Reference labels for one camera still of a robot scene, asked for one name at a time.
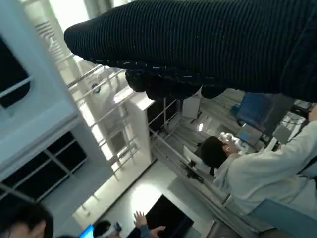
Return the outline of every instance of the black hair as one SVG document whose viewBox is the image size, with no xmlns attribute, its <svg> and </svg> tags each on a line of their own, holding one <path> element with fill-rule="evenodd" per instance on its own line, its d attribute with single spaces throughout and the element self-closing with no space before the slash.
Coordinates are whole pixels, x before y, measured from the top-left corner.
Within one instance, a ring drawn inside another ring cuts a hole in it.
<svg viewBox="0 0 317 238">
<path fill-rule="evenodd" d="M 0 233 L 9 230 L 15 224 L 26 224 L 32 230 L 37 224 L 44 221 L 44 238 L 53 237 L 53 216 L 40 203 L 26 203 L 18 205 L 6 214 L 5 221 L 0 224 Z"/>
<path fill-rule="evenodd" d="M 195 152 L 199 156 L 205 165 L 211 167 L 210 174 L 213 174 L 215 168 L 219 166 L 227 159 L 227 155 L 223 150 L 224 143 L 217 137 L 211 136 L 205 140 L 200 148 Z"/>
<path fill-rule="evenodd" d="M 94 225 L 94 237 L 96 238 L 107 232 L 110 226 L 111 222 L 107 220 L 96 223 Z"/>
</svg>

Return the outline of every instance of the computer monitor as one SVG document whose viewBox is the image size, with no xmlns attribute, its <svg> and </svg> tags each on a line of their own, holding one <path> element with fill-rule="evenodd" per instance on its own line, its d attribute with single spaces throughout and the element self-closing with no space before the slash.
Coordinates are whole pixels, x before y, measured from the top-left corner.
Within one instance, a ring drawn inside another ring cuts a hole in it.
<svg viewBox="0 0 317 238">
<path fill-rule="evenodd" d="M 282 94 L 246 93 L 236 118 L 272 136 L 294 102 L 295 99 Z"/>
<path fill-rule="evenodd" d="M 89 225 L 78 238 L 94 238 L 94 227 Z"/>
</svg>

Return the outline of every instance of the man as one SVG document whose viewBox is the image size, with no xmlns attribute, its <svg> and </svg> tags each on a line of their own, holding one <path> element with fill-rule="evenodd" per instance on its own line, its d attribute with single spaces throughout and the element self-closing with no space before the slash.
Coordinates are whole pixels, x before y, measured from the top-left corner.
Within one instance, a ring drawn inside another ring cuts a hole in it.
<svg viewBox="0 0 317 238">
<path fill-rule="evenodd" d="M 106 235 L 106 232 L 110 229 L 110 221 L 101 221 L 94 225 L 94 238 L 120 238 L 120 232 L 115 232 L 111 235 Z"/>
<path fill-rule="evenodd" d="M 41 204 L 19 206 L 0 224 L 1 238 L 52 238 L 53 217 Z"/>
<path fill-rule="evenodd" d="M 266 198 L 317 219 L 314 178 L 297 174 L 317 155 L 317 107 L 310 123 L 280 150 L 240 156 L 227 141 L 210 137 L 201 146 L 201 158 L 214 170 L 214 184 L 231 193 L 246 213 Z"/>
</svg>

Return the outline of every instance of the hand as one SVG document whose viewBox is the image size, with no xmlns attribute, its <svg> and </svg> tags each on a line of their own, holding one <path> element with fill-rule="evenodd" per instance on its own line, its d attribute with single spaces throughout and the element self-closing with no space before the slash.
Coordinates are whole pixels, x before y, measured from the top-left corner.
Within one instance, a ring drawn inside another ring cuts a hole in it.
<svg viewBox="0 0 317 238">
<path fill-rule="evenodd" d="M 150 230 L 151 238 L 159 238 L 158 232 L 164 231 L 166 227 L 156 227 Z"/>
<path fill-rule="evenodd" d="M 308 119 L 310 122 L 317 120 L 317 105 L 315 105 L 314 108 L 309 113 Z"/>
<path fill-rule="evenodd" d="M 135 218 L 134 224 L 137 228 L 140 228 L 140 226 L 147 224 L 147 219 L 144 216 L 144 213 L 136 212 L 134 213 L 134 218 Z"/>
</svg>

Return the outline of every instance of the light gray jacket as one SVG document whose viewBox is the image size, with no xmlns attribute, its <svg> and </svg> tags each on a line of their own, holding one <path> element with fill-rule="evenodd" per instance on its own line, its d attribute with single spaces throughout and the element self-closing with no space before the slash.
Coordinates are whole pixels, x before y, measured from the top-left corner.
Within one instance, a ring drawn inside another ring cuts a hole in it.
<svg viewBox="0 0 317 238">
<path fill-rule="evenodd" d="M 297 173 L 317 155 L 317 121 L 276 152 L 229 156 L 215 173 L 214 184 L 252 212 L 269 198 L 317 219 L 315 181 Z"/>
</svg>

